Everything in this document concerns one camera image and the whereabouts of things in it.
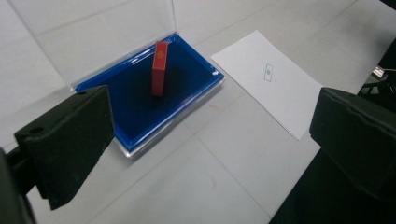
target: red block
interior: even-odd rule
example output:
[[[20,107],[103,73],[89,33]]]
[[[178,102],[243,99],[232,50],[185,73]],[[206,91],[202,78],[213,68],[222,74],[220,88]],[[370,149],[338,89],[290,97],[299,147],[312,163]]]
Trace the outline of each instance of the red block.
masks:
[[[153,96],[163,96],[167,51],[168,43],[157,41],[155,45],[154,62],[152,64],[151,73],[151,94]]]

